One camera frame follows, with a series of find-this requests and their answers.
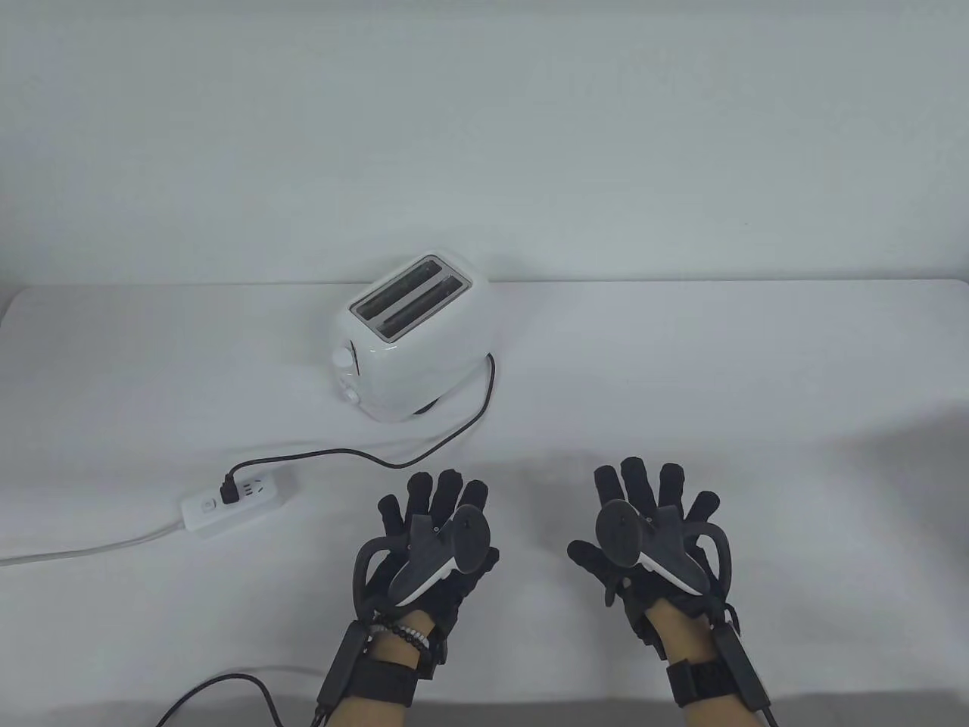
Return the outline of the person's right hand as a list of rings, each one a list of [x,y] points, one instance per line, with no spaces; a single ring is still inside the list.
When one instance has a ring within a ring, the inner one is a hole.
[[[719,622],[731,611],[729,540],[712,522],[720,496],[705,489],[685,508],[683,467],[664,464],[654,488],[639,457],[600,466],[593,480],[601,503],[597,540],[572,541],[568,557],[603,586],[606,606],[620,601],[633,633],[667,659],[650,617],[658,603],[689,620]]]

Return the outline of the person's left hand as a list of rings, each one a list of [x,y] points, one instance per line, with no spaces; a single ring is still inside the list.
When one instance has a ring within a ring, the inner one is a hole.
[[[482,513],[488,495],[484,482],[445,470],[412,475],[404,509],[397,495],[384,496],[378,502],[384,535],[378,546],[367,542],[354,564],[357,615],[370,621],[374,613],[422,612],[433,632],[449,635],[464,600],[500,558]]]

